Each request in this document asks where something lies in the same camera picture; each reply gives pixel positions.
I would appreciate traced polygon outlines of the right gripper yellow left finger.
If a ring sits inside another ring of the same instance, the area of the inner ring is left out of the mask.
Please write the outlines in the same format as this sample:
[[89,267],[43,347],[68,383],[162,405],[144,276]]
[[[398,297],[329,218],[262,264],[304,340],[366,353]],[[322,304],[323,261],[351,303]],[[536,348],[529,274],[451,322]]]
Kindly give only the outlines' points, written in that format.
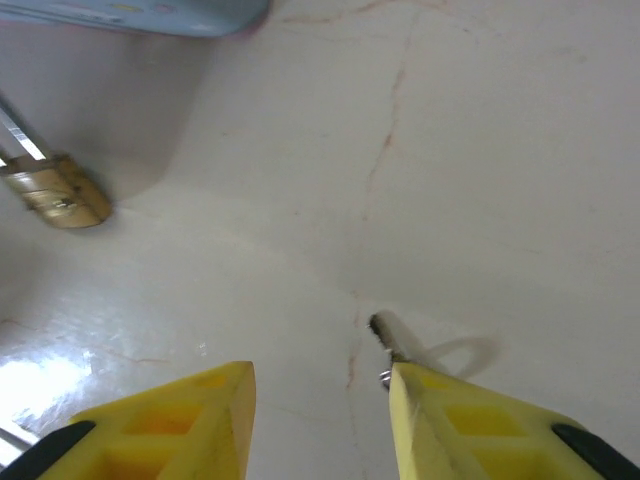
[[22,479],[243,479],[256,410],[234,361],[84,410],[19,458]]

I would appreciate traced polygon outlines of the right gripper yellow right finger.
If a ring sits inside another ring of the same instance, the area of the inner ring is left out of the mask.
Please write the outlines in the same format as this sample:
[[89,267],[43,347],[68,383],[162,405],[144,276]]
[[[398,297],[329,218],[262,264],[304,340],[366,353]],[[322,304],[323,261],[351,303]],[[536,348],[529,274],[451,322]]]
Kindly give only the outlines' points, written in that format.
[[389,409],[402,479],[636,479],[575,420],[413,363],[393,365]]

